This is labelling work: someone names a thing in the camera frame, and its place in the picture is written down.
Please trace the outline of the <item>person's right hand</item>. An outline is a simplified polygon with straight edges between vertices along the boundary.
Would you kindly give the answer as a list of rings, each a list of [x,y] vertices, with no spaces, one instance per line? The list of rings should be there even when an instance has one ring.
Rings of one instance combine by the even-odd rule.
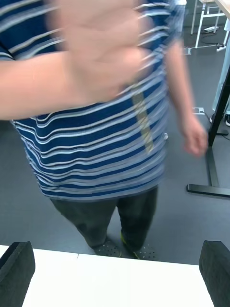
[[[114,99],[145,73],[147,51],[139,36],[149,23],[136,0],[50,0],[48,25],[63,39],[69,103],[86,106]]]

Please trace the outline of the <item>person's left hand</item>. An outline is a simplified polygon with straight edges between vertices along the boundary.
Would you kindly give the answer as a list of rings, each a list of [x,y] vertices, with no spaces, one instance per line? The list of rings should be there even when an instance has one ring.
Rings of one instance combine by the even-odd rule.
[[[187,115],[181,123],[181,129],[185,149],[194,156],[203,156],[207,150],[207,132],[196,116]]]

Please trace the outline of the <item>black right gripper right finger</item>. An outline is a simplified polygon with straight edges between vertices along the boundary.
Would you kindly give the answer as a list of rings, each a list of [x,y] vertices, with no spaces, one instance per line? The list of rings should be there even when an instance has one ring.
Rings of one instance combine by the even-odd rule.
[[[204,241],[199,270],[215,307],[230,307],[230,251],[221,241]]]

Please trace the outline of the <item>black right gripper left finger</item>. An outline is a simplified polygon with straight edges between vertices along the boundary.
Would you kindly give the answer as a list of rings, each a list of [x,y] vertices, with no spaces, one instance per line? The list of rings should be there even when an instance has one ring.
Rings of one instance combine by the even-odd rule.
[[[0,258],[0,307],[21,307],[35,272],[31,242],[14,242]]]

